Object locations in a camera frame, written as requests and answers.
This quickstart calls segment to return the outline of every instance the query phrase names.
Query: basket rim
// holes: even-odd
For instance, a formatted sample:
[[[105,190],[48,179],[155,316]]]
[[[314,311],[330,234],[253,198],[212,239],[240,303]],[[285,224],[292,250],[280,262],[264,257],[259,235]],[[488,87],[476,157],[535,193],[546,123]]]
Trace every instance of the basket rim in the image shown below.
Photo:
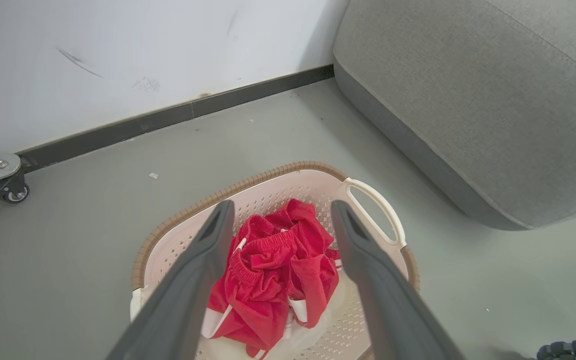
[[[189,207],[186,207],[168,219],[165,219],[150,233],[150,235],[144,241],[132,266],[132,290],[135,291],[144,287],[144,277],[146,276],[146,264],[148,259],[153,252],[155,245],[174,227],[183,223],[187,219],[190,219],[196,214],[203,212],[203,210],[212,207],[220,201],[230,198],[234,194],[245,191],[246,189],[254,187],[255,185],[261,184],[263,182],[267,182],[268,180],[278,178],[279,176],[302,170],[322,171],[323,173],[327,173],[331,176],[334,176],[335,178],[338,178],[340,182],[344,182],[348,178],[345,173],[334,168],[333,166],[325,164],[324,162],[291,162],[290,164],[286,164],[284,166],[265,171],[253,177],[246,178],[245,180],[237,182],[234,185],[221,189],[220,191],[207,196],[199,202],[195,202],[193,205],[190,205]],[[408,281],[410,282],[410,285],[412,285],[414,289],[419,292],[420,277],[415,256],[413,255],[409,246],[404,246],[400,250],[400,253],[406,263]]]

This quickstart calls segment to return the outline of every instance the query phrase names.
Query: white laundry basket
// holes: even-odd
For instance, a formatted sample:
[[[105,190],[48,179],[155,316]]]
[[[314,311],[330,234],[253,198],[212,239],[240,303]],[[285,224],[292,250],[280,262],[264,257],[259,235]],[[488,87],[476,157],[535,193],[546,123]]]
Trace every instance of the white laundry basket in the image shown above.
[[[395,238],[390,239],[377,226],[366,210],[351,193],[359,189],[375,201],[386,214],[394,230]],[[171,218],[163,221],[141,247],[132,269],[132,300],[130,318],[134,319],[151,296],[157,285],[169,271],[171,264],[186,250],[199,228],[222,200],[230,199],[235,204],[236,233],[251,215],[267,215],[275,212],[290,199],[297,199],[315,206],[317,219],[334,237],[330,217],[330,203],[344,200],[350,204],[359,219],[368,229],[381,248],[393,260],[410,284],[419,291],[419,272],[415,258],[406,244],[402,223],[390,203],[372,187],[361,181],[349,178],[341,171],[315,161],[293,162],[260,175],[247,178],[233,186],[222,189],[195,203]],[[341,270],[339,285],[334,292],[328,309],[329,317],[322,323],[318,340],[304,348],[284,350],[282,353],[268,353],[266,360],[357,360],[372,359],[368,326],[356,285]],[[214,351],[215,342],[222,341]],[[228,339],[204,339],[199,342],[197,360],[238,359],[238,342]],[[247,357],[241,344],[243,359]]]

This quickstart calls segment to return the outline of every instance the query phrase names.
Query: sofa cushion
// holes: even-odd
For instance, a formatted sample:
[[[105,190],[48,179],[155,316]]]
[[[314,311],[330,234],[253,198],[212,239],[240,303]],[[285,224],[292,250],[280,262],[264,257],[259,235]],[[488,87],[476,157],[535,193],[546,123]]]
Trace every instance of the sofa cushion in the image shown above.
[[[576,7],[494,3],[353,0],[336,77],[471,217],[539,228],[576,215]]]

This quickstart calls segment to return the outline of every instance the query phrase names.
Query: basket handle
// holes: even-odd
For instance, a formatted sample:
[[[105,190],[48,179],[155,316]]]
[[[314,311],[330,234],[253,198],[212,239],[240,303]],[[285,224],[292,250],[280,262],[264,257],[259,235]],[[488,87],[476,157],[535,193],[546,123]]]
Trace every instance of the basket handle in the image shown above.
[[[386,242],[388,242],[389,244],[393,246],[397,245],[400,246],[401,248],[404,248],[404,246],[406,246],[406,234],[404,233],[402,221],[400,221],[400,217],[397,216],[397,212],[395,212],[395,209],[393,209],[388,200],[386,200],[386,198],[384,198],[384,196],[382,196],[382,194],[380,194],[379,191],[375,190],[372,186],[366,184],[363,181],[355,180],[354,178],[348,177],[346,178],[344,183],[346,184],[345,191],[348,194],[348,198],[352,200],[357,209],[359,209],[359,212],[361,212],[361,214],[366,219],[368,219],[370,225],[372,225],[377,230],[379,235],[381,235],[383,239],[386,240]],[[386,218],[388,218],[388,221],[390,222],[392,229],[395,231],[396,239],[394,241],[390,239],[390,237],[386,235],[386,233],[382,230],[382,228],[379,227],[377,223],[375,223],[374,219],[371,218],[370,215],[368,215],[368,212],[366,212],[361,203],[357,201],[357,198],[355,198],[355,196],[350,191],[352,188],[359,189],[369,198],[371,198],[372,201],[374,201],[375,203],[377,203],[377,205],[379,205],[382,212],[386,214]]]

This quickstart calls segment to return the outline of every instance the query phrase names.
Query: white stripe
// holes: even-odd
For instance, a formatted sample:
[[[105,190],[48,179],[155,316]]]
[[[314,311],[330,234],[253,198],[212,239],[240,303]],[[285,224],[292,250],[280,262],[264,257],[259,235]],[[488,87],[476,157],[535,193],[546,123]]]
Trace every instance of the white stripe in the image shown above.
[[[292,308],[297,319],[299,319],[299,321],[302,323],[307,323],[308,311],[306,310],[306,300],[293,300],[289,298],[288,303],[290,303],[290,307]]]
[[[286,324],[283,326],[282,340],[290,339],[293,336],[293,310],[288,310],[288,317],[286,317]]]
[[[246,237],[244,237],[243,239],[241,239],[241,242],[239,243],[239,245],[237,246],[237,248],[235,249],[235,251],[237,251],[237,250],[242,250],[242,248],[244,247],[244,245],[246,245]]]
[[[228,314],[231,313],[231,310],[233,310],[233,307],[230,305],[228,305],[224,313],[206,308],[206,312],[203,315],[203,323],[201,324],[201,335],[208,339],[214,337],[226,317],[228,317]]]

